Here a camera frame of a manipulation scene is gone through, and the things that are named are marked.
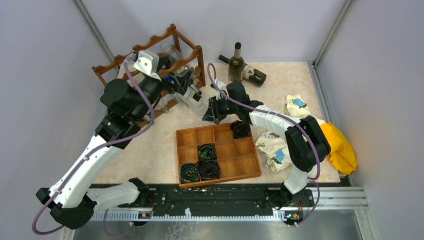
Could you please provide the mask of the dark wine bottle beige label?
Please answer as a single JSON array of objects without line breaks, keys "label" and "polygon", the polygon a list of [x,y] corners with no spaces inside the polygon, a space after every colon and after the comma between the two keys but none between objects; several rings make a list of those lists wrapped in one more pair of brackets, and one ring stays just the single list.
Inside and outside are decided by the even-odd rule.
[{"label": "dark wine bottle beige label", "polygon": [[196,77],[192,77],[192,78],[190,78],[190,80],[188,80],[189,87],[192,90],[194,90],[194,92],[197,95],[202,96],[203,95],[203,92],[197,87],[197,83],[199,83],[199,82],[200,82],[200,80],[198,78],[196,78]]}]

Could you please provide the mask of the blue square glass bottle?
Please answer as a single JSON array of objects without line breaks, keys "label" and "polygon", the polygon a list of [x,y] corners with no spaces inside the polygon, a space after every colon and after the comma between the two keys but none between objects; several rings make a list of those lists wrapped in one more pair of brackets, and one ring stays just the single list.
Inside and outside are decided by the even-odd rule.
[{"label": "blue square glass bottle", "polygon": [[175,94],[180,94],[184,96],[186,90],[184,88],[183,79],[175,72],[170,72],[168,76],[164,76],[160,73],[157,73],[162,85],[164,86],[164,90],[171,96]]}]

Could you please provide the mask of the wooden compartment tray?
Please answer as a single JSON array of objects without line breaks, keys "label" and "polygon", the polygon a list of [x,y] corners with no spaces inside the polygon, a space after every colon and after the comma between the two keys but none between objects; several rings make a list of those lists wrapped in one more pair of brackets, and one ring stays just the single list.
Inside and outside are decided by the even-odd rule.
[{"label": "wooden compartment tray", "polygon": [[[176,131],[177,166],[179,187],[189,189],[219,183],[258,178],[262,175],[253,134],[234,139],[230,123],[187,128]],[[198,167],[198,147],[213,144],[216,148],[220,179],[181,183],[180,166],[188,163]]]}]

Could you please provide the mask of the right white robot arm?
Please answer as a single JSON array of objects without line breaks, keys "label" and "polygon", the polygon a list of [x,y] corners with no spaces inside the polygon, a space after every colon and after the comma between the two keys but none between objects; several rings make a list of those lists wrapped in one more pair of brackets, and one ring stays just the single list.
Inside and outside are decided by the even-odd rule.
[{"label": "right white robot arm", "polygon": [[331,146],[317,121],[312,116],[292,117],[268,108],[264,103],[251,100],[240,82],[226,85],[213,80],[211,87],[216,96],[209,99],[204,122],[219,124],[229,115],[236,115],[242,122],[262,127],[283,138],[288,144],[294,166],[284,181],[286,189],[281,199],[287,206],[295,206],[301,200],[310,172],[316,168],[321,174],[321,163],[331,153]]}]

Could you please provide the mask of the dark wine bottle grey label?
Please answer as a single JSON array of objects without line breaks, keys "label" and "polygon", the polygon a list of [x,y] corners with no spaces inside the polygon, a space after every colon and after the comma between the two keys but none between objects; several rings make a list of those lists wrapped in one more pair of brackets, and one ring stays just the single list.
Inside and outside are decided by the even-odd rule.
[{"label": "dark wine bottle grey label", "polygon": [[245,61],[241,56],[242,44],[237,42],[234,46],[234,55],[229,60],[228,80],[230,83],[241,82],[243,79],[243,70]]}]

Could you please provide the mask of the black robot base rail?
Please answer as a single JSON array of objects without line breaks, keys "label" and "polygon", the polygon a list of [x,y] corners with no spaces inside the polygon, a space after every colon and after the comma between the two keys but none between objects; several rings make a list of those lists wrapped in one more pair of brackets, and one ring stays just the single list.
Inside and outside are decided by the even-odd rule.
[{"label": "black robot base rail", "polygon": [[368,210],[359,187],[310,184],[292,198],[275,184],[216,184],[182,189],[150,184],[146,203],[96,213],[93,221],[115,222],[280,222],[300,224],[319,211]]}]

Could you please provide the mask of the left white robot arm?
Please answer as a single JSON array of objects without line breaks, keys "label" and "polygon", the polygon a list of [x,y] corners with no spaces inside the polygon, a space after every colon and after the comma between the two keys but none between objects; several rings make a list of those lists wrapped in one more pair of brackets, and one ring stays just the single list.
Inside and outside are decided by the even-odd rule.
[{"label": "left white robot arm", "polygon": [[134,138],[146,131],[138,122],[154,112],[162,92],[186,90],[193,83],[193,74],[193,68],[171,72],[168,77],[152,72],[134,86],[121,78],[106,85],[100,100],[107,106],[107,115],[88,146],[55,185],[36,193],[43,209],[50,211],[61,228],[76,230],[99,212],[149,203],[149,187],[139,178],[109,188],[92,188],[92,183]]}]

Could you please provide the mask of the clear glass bottle back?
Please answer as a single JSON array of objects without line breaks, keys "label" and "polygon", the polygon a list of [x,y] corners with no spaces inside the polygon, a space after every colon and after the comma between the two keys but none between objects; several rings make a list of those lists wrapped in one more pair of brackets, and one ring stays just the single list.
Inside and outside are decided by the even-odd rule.
[{"label": "clear glass bottle back", "polygon": [[171,68],[178,60],[183,60],[184,56],[181,54],[179,50],[176,49],[174,45],[170,42],[165,42],[160,45],[160,49],[162,52],[169,56],[169,59],[165,63],[165,68]]}]

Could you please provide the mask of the brown wooden wine rack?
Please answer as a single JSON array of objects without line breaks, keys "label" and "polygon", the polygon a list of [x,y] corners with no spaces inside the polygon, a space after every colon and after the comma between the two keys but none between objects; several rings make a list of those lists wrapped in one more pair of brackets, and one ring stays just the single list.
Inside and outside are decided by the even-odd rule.
[{"label": "brown wooden wine rack", "polygon": [[203,49],[172,24],[166,32],[136,45],[112,64],[94,67],[105,86],[100,98],[107,114],[100,127],[132,130],[148,124],[176,103],[196,115],[206,112]]}]

